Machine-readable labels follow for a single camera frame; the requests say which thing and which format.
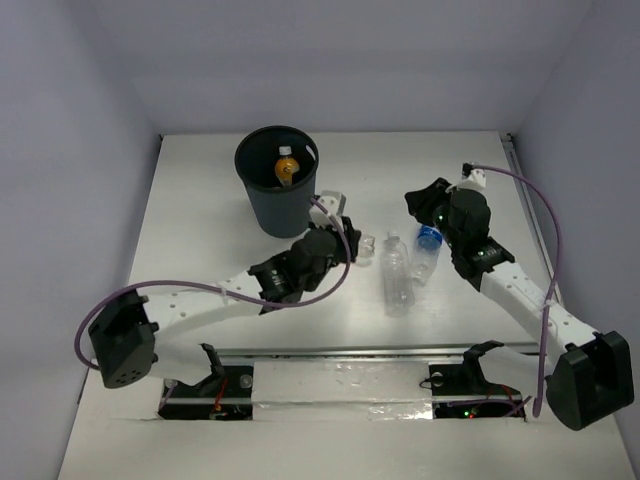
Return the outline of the red label clear bottle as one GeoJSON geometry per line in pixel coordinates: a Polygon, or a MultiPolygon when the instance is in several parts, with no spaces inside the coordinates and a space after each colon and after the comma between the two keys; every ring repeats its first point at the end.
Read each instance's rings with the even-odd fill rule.
{"type": "Polygon", "coordinates": [[[358,242],[356,264],[361,267],[372,264],[375,257],[375,238],[368,234],[362,234],[358,242]]]}

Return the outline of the blue label water bottle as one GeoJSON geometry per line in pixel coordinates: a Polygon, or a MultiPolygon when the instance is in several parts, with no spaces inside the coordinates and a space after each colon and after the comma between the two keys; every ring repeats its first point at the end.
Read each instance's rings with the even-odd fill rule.
{"type": "Polygon", "coordinates": [[[413,280],[425,286],[434,273],[443,243],[441,233],[434,227],[421,225],[416,234],[410,258],[413,280]]]}

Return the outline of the orange juice bottle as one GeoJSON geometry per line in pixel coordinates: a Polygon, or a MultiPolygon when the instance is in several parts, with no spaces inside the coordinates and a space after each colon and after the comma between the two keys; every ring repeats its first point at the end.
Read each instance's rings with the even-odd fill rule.
{"type": "Polygon", "coordinates": [[[274,173],[283,187],[293,185],[294,176],[299,172],[300,165],[293,157],[292,148],[287,145],[278,148],[279,159],[274,166],[274,173]]]}

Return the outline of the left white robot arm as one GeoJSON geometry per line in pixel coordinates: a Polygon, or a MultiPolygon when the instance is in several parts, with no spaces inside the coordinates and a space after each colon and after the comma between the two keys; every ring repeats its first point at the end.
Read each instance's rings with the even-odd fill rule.
{"type": "Polygon", "coordinates": [[[181,380],[201,395],[219,389],[224,368],[206,336],[208,327],[235,318],[314,305],[341,287],[316,290],[336,266],[350,268],[362,239],[346,216],[321,215],[291,247],[220,283],[170,280],[172,292],[143,295],[163,281],[139,282],[101,300],[76,335],[89,337],[94,357],[76,355],[119,389],[146,376],[181,380]]]}

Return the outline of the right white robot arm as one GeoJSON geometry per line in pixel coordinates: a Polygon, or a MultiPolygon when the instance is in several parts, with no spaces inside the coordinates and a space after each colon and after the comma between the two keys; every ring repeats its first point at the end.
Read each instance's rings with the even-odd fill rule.
{"type": "Polygon", "coordinates": [[[440,232],[458,275],[538,343],[537,357],[499,341],[476,344],[463,355],[460,379],[480,394],[506,384],[532,396],[535,413],[548,405],[564,426],[582,430],[634,402],[629,344],[619,333],[601,333],[554,302],[552,293],[490,236],[483,175],[476,168],[458,184],[439,178],[404,196],[409,214],[440,232]]]}

